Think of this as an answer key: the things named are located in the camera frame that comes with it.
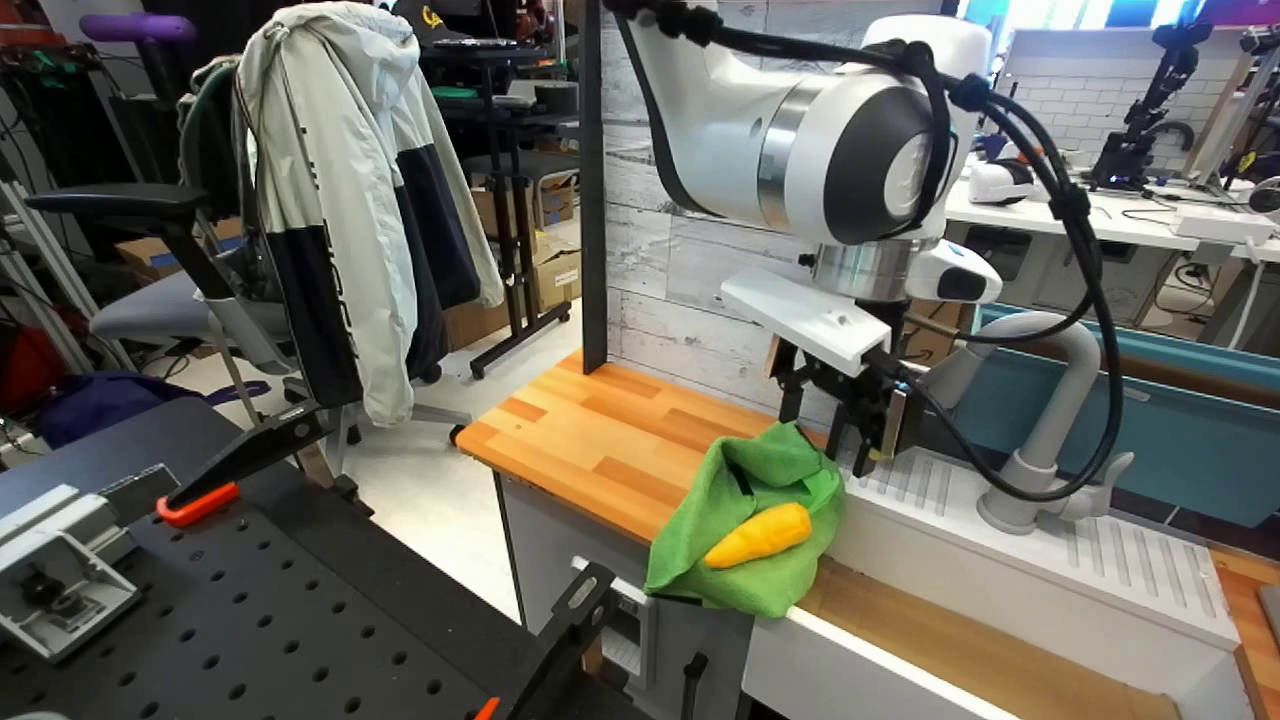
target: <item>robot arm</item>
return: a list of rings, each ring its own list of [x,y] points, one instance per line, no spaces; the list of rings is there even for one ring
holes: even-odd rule
[[[611,8],[675,204],[828,244],[894,239],[922,225],[933,149],[930,100],[912,80],[858,66],[834,76],[764,73],[727,49],[666,36],[649,8]],[[956,76],[987,59],[987,36],[944,16],[879,22],[868,41],[933,41],[940,73]]]

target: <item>wooden table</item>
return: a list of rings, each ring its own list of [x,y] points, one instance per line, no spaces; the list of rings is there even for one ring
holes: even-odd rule
[[[567,358],[467,426],[462,450],[495,469],[509,489],[546,498],[539,512],[596,524],[600,538],[582,549],[600,549],[611,570],[643,571],[643,549],[695,482],[704,450],[719,436],[758,436],[770,426],[751,407],[621,365],[585,375],[582,358]],[[837,564],[822,571],[800,612],[1017,716],[1178,716],[1166,695],[1125,687]],[[1268,666],[1275,675],[1275,647],[1265,654],[1248,668]]]
[[[1280,588],[1280,564],[1231,549],[1213,554],[1213,560],[1242,628],[1242,668],[1251,708],[1260,720],[1280,720],[1280,641],[1273,636],[1255,597],[1265,583]]]

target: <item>desk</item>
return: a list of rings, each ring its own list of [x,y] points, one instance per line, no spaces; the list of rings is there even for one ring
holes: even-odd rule
[[[770,426],[764,412],[631,369],[582,375],[582,358],[472,420],[456,443],[502,477],[525,622],[537,628],[547,616],[567,558],[639,583],[643,543],[683,500],[707,443]],[[787,716],[1178,716],[1166,695],[837,564],[804,608],[751,628],[742,687]]]
[[[172,402],[164,407],[153,407],[138,420],[124,420],[108,434],[95,434],[80,443],[69,443],[44,461],[20,465],[17,471],[0,477],[0,512],[20,509],[24,500],[39,498],[53,483],[77,483],[77,489],[102,489],[103,482],[138,477],[149,465],[167,465],[178,477],[196,471],[218,450],[235,440],[235,427],[219,420],[199,402]],[[17,647],[0,647],[0,716],[12,708],[24,708],[35,694],[49,701],[62,701],[56,674],[102,674],[103,704],[95,711],[71,711],[71,716],[124,716],[115,711],[115,701],[129,708],[129,716],[467,716],[484,694],[495,694],[513,680],[513,662],[521,662],[531,647],[531,636],[509,624],[502,612],[492,612],[484,601],[454,583],[443,571],[413,558],[406,543],[386,538],[359,509],[349,500],[320,491],[315,483],[301,482],[294,469],[275,465],[270,471],[255,471],[244,483],[244,506],[231,512],[235,538],[253,538],[255,558],[263,558],[262,570],[218,570],[219,543],[196,549],[196,533],[190,533],[186,543],[167,543],[180,554],[138,554],[129,560],[140,575],[167,575],[190,588],[218,583],[213,597],[231,601],[235,591],[247,591],[247,608],[270,624],[270,657],[239,657],[235,654],[213,654],[213,643],[235,643],[244,641],[244,628],[230,616],[199,616],[186,604],[164,604],[164,597],[146,597],[120,628],[108,628],[95,636],[80,657],[71,657],[64,668],[29,668]],[[305,624],[305,612],[296,604],[282,608],[288,591],[325,597],[325,622]],[[120,657],[108,647],[138,647],[132,628],[138,624],[203,624],[199,636],[190,641],[193,666],[164,666],[162,674],[120,674]],[[353,657],[359,647],[386,647],[379,666],[353,666],[353,657],[327,657],[325,643],[344,643],[344,632],[353,632]],[[353,680],[366,675],[376,684],[372,695],[353,694]],[[158,684],[186,695],[180,704],[158,704],[149,701],[162,694]],[[230,694],[239,687],[239,711],[219,708]]]
[[[1117,325],[1138,330],[1157,306],[1178,251],[1174,207],[1127,196],[1091,196],[1091,228],[1105,251],[1105,293]],[[985,251],[1006,277],[1006,306],[1074,313],[1086,295],[1075,251],[1045,199],[1009,207],[971,204],[969,179],[949,196],[949,238]]]

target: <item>green cloth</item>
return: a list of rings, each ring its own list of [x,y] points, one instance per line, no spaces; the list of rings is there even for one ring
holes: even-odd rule
[[[707,571],[701,564],[719,538],[787,500],[804,506],[813,515],[813,538],[804,543],[727,571]],[[841,469],[817,454],[797,426],[776,426],[758,440],[716,440],[691,491],[649,549],[643,588],[707,608],[783,616],[817,581],[817,564],[837,538],[841,500]]]

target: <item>chair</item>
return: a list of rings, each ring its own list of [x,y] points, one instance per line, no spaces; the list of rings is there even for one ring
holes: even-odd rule
[[[193,341],[193,337],[208,341],[225,358],[235,390],[244,390],[244,380],[231,358],[244,358],[247,365],[273,375],[296,374],[301,383],[294,390],[325,420],[320,450],[333,477],[341,477],[349,465],[349,440],[355,436],[355,407],[353,402],[325,402],[325,390],[320,390],[325,380],[305,375],[305,365],[294,351],[296,341],[294,341],[288,306],[273,300],[273,293],[253,295],[253,289],[262,286],[255,277],[273,277],[273,267],[262,267],[262,266],[273,266],[273,256],[262,251],[263,238],[253,238],[247,228],[247,244],[239,251],[231,256],[203,251],[213,220],[230,211],[255,215],[253,196],[244,196],[247,187],[239,175],[244,166],[231,160],[244,149],[231,149],[231,146],[239,146],[239,135],[230,141],[219,133],[193,130],[190,121],[186,126],[190,183],[90,183],[90,187],[56,187],[56,194],[29,196],[29,204],[39,211],[95,215],[95,220],[129,225],[132,234],[162,238],[164,250],[178,256],[180,274],[108,306],[90,321],[90,330],[95,337],[146,341],[146,345]],[[454,434],[467,426],[467,418],[449,407],[430,407],[430,404],[416,404],[413,420],[441,420],[441,426],[454,426]]]

